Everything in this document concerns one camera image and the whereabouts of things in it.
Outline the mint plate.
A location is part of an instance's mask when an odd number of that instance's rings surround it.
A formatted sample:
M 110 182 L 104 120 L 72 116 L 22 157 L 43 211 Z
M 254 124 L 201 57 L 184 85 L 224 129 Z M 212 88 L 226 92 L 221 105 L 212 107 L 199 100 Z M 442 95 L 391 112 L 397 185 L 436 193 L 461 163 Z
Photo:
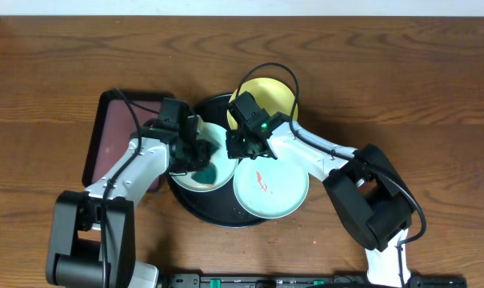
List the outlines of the mint plate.
M 199 132 L 198 139 L 207 140 L 209 143 L 219 147 L 218 151 L 211 158 L 218 170 L 217 180 L 213 185 L 203 185 L 194 181 L 191 176 L 194 172 L 187 174 L 172 175 L 171 178 L 181 187 L 198 193 L 205 193 L 216 190 L 233 177 L 238 165 L 238 160 L 230 159 L 226 148 L 226 129 L 213 123 L 205 122 Z
M 272 158 L 243 159 L 234 174 L 239 205 L 258 218 L 282 218 L 305 201 L 309 175 L 301 167 Z

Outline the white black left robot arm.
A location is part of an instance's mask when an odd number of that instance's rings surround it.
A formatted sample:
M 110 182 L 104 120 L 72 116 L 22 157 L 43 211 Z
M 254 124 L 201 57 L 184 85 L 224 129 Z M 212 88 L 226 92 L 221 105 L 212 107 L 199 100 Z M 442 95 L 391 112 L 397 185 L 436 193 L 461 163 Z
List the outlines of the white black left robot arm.
M 162 101 L 158 117 L 137 124 L 126 152 L 83 192 L 63 191 L 54 205 L 46 280 L 63 287 L 155 287 L 158 269 L 136 259 L 134 211 L 161 175 L 197 171 L 210 145 L 188 104 Z

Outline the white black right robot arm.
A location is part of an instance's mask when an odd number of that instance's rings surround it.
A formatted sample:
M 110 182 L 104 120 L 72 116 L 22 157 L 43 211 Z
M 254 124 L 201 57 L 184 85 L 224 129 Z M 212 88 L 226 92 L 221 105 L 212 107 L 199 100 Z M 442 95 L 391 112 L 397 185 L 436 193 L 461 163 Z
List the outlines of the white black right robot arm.
M 273 158 L 320 180 L 346 231 L 366 250 L 373 285 L 406 287 L 406 244 L 420 211 L 387 156 L 376 146 L 340 146 L 305 130 L 291 114 L 269 114 L 244 92 L 228 104 L 238 124 L 227 133 L 231 158 Z

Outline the yellow plate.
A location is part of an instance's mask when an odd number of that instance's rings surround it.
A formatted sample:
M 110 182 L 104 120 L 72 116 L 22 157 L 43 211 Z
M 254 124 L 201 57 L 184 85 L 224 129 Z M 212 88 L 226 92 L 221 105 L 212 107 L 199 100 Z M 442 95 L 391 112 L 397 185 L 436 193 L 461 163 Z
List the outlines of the yellow plate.
M 283 82 L 273 78 L 254 78 L 244 82 L 241 93 L 249 92 L 261 109 L 271 117 L 277 112 L 290 116 L 294 94 Z

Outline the green yellow sponge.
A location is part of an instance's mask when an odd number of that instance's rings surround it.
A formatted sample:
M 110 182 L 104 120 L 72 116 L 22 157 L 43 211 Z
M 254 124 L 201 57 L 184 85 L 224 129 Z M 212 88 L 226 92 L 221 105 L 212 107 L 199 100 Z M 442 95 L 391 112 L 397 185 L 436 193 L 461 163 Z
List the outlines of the green yellow sponge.
M 219 147 L 210 143 L 206 148 L 206 158 L 201 163 L 200 170 L 195 171 L 191 178 L 199 184 L 213 185 L 218 176 L 218 170 L 211 158 L 218 151 Z

